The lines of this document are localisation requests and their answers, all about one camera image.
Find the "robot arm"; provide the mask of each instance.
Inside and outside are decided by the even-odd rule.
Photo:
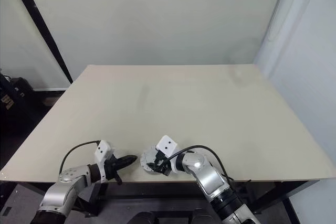
[[[180,151],[177,144],[168,136],[164,136],[156,145],[159,151],[154,163],[159,164],[158,157],[164,156],[165,160],[174,153]],[[161,172],[169,174],[167,171],[186,172],[193,175],[202,190],[205,198],[219,215],[222,223],[225,224],[260,224],[248,207],[239,199],[231,189],[229,183],[220,172],[211,165],[207,158],[199,153],[186,152],[170,160],[170,165],[161,168]]]
[[[92,183],[102,183],[115,178],[122,183],[117,170],[132,164],[137,156],[116,158],[114,149],[106,141],[100,141],[95,151],[93,165],[82,165],[63,171],[58,180],[46,192],[31,224],[61,224],[68,217],[79,193]]]

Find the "floor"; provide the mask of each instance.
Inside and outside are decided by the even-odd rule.
[[[41,195],[17,185],[0,212],[0,223],[29,224],[42,198]],[[126,224],[134,215],[142,211],[183,211],[196,208],[206,209],[215,216],[210,204],[202,199],[115,199],[104,201],[103,209],[97,217],[85,218],[82,213],[72,211],[66,220],[66,224]],[[268,208],[257,218],[262,224],[290,224],[282,203]],[[187,219],[160,219],[160,224],[170,223],[183,224],[187,223]]]

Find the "table surface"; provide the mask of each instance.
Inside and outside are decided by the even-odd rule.
[[[141,168],[140,155],[163,135],[181,148],[212,148],[239,181],[336,177],[327,155],[254,65],[90,65],[1,170],[0,179],[55,182],[69,149],[107,140],[117,157],[139,157],[120,171],[125,182],[193,180],[186,173],[166,177]],[[95,149],[94,144],[76,149],[64,168],[93,163]]]

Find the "black cable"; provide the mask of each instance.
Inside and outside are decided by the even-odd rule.
[[[169,158],[165,159],[165,160],[162,162],[162,164],[159,165],[159,168],[162,168],[162,167],[163,167],[165,164],[167,164],[171,159],[173,159],[174,157],[179,156],[181,153],[184,153],[184,152],[186,152],[186,151],[189,151],[189,150],[191,150],[191,149],[195,149],[195,148],[206,149],[206,150],[210,151],[210,152],[215,156],[215,158],[216,158],[217,161],[219,162],[219,165],[220,165],[220,167],[221,167],[221,169],[222,169],[222,171],[223,171],[223,173],[224,173],[224,177],[226,178],[227,183],[230,185],[230,187],[232,187],[232,186],[231,186],[231,182],[230,182],[230,180],[231,180],[232,178],[230,178],[230,177],[227,175],[226,170],[225,170],[225,168],[224,168],[224,165],[222,164],[221,159],[218,157],[218,155],[217,155],[212,149],[210,149],[209,147],[204,146],[204,145],[193,145],[193,146],[187,147],[187,148],[185,148],[185,149],[183,149],[183,150],[181,150],[181,151],[179,151],[179,152],[176,152],[175,154],[173,154],[173,155],[170,156]]]
[[[85,142],[85,143],[76,145],[74,148],[72,148],[71,150],[69,150],[68,153],[67,153],[67,154],[64,156],[64,158],[63,158],[63,161],[62,161],[62,163],[61,163],[61,167],[59,168],[59,174],[62,173],[64,162],[65,162],[65,160],[67,159],[67,157],[69,156],[69,154],[70,154],[74,149],[76,149],[76,148],[78,148],[78,147],[81,147],[81,146],[83,146],[83,145],[86,145],[86,144],[97,144],[97,145],[99,145],[99,143],[100,143],[100,141],[90,141],[90,142]]]

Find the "white wall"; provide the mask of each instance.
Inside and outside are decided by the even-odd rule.
[[[277,0],[35,0],[76,79],[88,64],[252,63]]]
[[[336,165],[336,0],[292,3],[279,35],[266,36],[256,64]],[[290,199],[301,223],[335,223],[335,196],[331,179]]]
[[[34,89],[69,86],[21,0],[0,0],[0,67]]]

